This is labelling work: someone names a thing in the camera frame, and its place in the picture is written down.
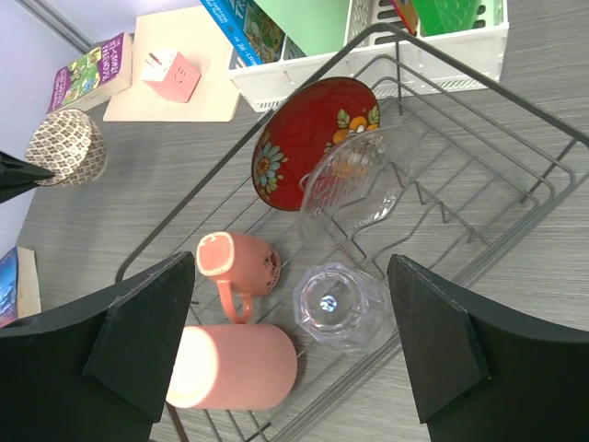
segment floral plate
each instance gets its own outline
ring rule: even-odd
[[[376,97],[358,80],[331,77],[305,87],[278,109],[254,148],[256,192],[276,209],[299,210],[306,179],[319,160],[337,143],[379,123]]]

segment wire dish rack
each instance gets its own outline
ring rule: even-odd
[[[283,327],[298,351],[300,376],[284,404],[262,412],[174,410],[181,440],[299,440],[312,425],[400,352],[398,336],[377,352],[349,356],[319,345],[294,322],[291,290],[308,267],[322,262],[356,265],[385,278],[392,253],[405,254],[462,286],[472,285],[552,209],[587,178],[589,137],[517,97],[486,76],[394,26],[374,25],[346,45],[303,85],[322,77],[374,33],[397,44],[375,57],[355,77],[378,91],[381,127],[402,124],[421,138],[417,178],[405,186],[393,210],[378,223],[316,247],[304,247],[297,214],[267,206],[250,182],[254,136],[274,114],[264,114],[198,182],[160,225],[131,253],[121,280],[160,261],[154,250],[194,251],[199,239],[235,230],[271,242],[283,257],[283,276],[259,300],[255,321]],[[437,86],[399,58],[409,41],[481,83],[486,90],[452,92]],[[425,95],[425,89],[435,95]],[[220,194],[220,189],[230,190]],[[328,222],[335,222],[331,217]],[[188,324],[226,322],[213,283],[197,277]]]

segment small pink house-shaped block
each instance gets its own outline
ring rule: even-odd
[[[186,103],[201,79],[201,72],[180,52],[158,50],[148,54],[141,79],[163,99]]]

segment pink cylinder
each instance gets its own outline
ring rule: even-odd
[[[270,324],[185,327],[166,400],[178,408],[267,410],[295,383],[296,350]]]

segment basket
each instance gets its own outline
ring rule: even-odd
[[[499,81],[509,30],[507,0],[484,0],[483,5],[485,12],[479,17],[479,22],[484,23],[483,28],[424,37],[422,40],[479,73]],[[346,42],[351,41],[371,24],[393,24],[402,27],[400,18],[397,17],[389,0],[350,0]],[[375,56],[394,51],[394,40],[395,37],[390,32],[370,34],[352,51],[348,51],[342,63],[334,65],[326,76],[354,76]],[[435,57],[406,41],[402,41],[398,49],[404,63],[446,91],[484,87],[470,77],[449,69]],[[298,51],[291,50],[290,42],[287,41],[280,62],[242,67],[232,61],[229,64],[229,77],[254,111],[264,112],[276,108],[333,56],[333,53],[326,53],[292,58],[297,54]],[[360,79],[370,86],[378,79],[378,74]],[[414,78],[404,78],[403,81],[412,88],[420,89],[421,93],[439,92],[435,87],[427,87]],[[394,88],[381,85],[375,89],[375,94],[380,99],[391,97]]]
[[[387,262],[398,253],[469,287],[589,178],[589,136],[388,24],[360,32],[301,87],[348,66],[353,48],[375,35],[397,41],[387,46],[387,53],[358,66],[353,76],[375,78],[370,84],[373,90],[390,91],[380,101],[381,127],[402,124],[421,139],[414,162],[416,179],[404,187],[394,210],[369,228],[341,229],[341,237],[329,247],[304,247],[297,213],[270,208],[251,185],[248,165],[257,134],[274,114],[269,110],[195,183],[117,272],[120,281],[161,261],[164,257],[156,250],[170,254],[195,250],[202,236],[218,230],[265,238],[283,258],[283,276],[271,296],[258,303],[254,320],[278,324],[292,336],[300,361],[294,390],[283,404],[266,412],[168,407],[183,441],[300,440],[399,354],[397,334],[362,357],[320,345],[300,329],[292,290],[309,267],[342,262],[386,281]],[[411,47],[408,53],[421,53],[452,76],[468,78],[488,90],[448,91],[406,63],[403,45]],[[429,95],[431,90],[437,93]],[[230,189],[222,195],[221,182]],[[327,222],[338,226],[337,214]],[[214,284],[199,275],[187,324],[226,321]]]

